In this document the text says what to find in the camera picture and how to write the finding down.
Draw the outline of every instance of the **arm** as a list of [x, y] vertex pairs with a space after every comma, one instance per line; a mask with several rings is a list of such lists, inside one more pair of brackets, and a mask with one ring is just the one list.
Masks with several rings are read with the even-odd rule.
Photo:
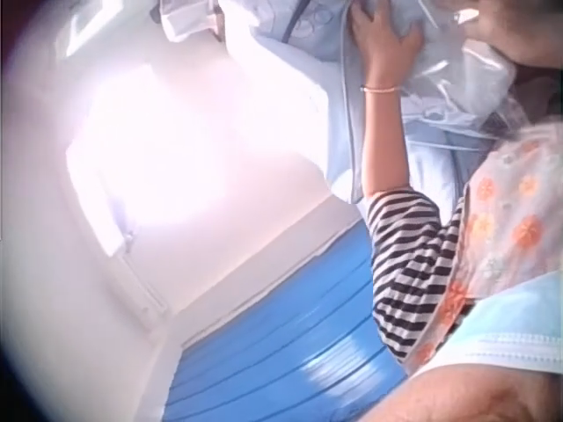
[[358, 2], [352, 3], [350, 26], [366, 74], [362, 187], [364, 197], [372, 198], [409, 185], [398, 89], [410, 74], [423, 39], [417, 25], [404, 39], [397, 37], [389, 0], [379, 1], [373, 18]]
[[366, 130], [362, 152], [363, 196], [409, 186], [398, 92], [366, 92]]

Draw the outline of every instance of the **bracelet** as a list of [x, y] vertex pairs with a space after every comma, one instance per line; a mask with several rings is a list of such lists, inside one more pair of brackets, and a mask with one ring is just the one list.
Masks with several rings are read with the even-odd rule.
[[362, 91], [367, 92], [368, 94], [391, 94], [392, 92], [399, 91], [400, 87], [393, 86], [392, 88], [382, 89], [379, 90], [377, 88], [369, 88], [366, 85], [362, 85]]

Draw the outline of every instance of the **bright light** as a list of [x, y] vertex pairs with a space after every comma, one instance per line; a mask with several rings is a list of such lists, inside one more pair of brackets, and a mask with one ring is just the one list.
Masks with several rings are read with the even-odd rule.
[[79, 13], [70, 21], [70, 40], [66, 56], [72, 56], [78, 49], [99, 32], [107, 23], [123, 10], [123, 0], [99, 0], [101, 9], [88, 22], [82, 31], [77, 30]]
[[[95, 174], [106, 203], [113, 197], [123, 204], [128, 226], [183, 222], [223, 194], [211, 143], [197, 113], [178, 104], [152, 69], [142, 66], [99, 88], [75, 140], [81, 147], [74, 148], [73, 160], [82, 165], [69, 164], [69, 171]], [[100, 200], [101, 194], [78, 196]], [[102, 211], [82, 205], [89, 207], [87, 216], [98, 213], [99, 219]]]
[[463, 23], [478, 17], [479, 11], [477, 9], [463, 9], [462, 11], [459, 11], [457, 15], [457, 22], [462, 25]]

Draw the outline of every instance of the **skin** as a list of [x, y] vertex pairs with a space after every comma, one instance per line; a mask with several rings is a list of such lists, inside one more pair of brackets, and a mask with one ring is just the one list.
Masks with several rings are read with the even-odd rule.
[[495, 47], [515, 63], [563, 67], [563, 6], [553, 0], [433, 0], [451, 11], [475, 9], [464, 24], [468, 38]]
[[555, 422], [560, 397], [557, 375], [452, 365], [405, 382], [362, 422]]
[[[408, 77], [423, 44], [414, 26], [400, 40], [391, 27], [389, 0], [378, 3], [369, 17], [358, 2], [350, 8], [350, 27], [363, 59], [365, 85], [385, 90], [398, 88]], [[399, 92], [365, 95], [366, 130], [362, 153], [364, 197], [409, 186], [408, 161], [401, 119]]]

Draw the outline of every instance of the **hand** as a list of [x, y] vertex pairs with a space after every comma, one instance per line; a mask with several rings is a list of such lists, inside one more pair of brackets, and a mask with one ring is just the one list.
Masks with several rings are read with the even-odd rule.
[[450, 11], [479, 10], [463, 24], [467, 38], [483, 41], [518, 64], [563, 67], [563, 14], [541, 10], [537, 0], [434, 0]]
[[413, 25], [400, 40], [391, 27], [390, 0], [379, 0], [370, 18], [355, 0], [350, 6], [349, 24], [362, 54], [366, 85], [376, 89], [398, 87], [410, 75], [424, 37], [419, 25]]

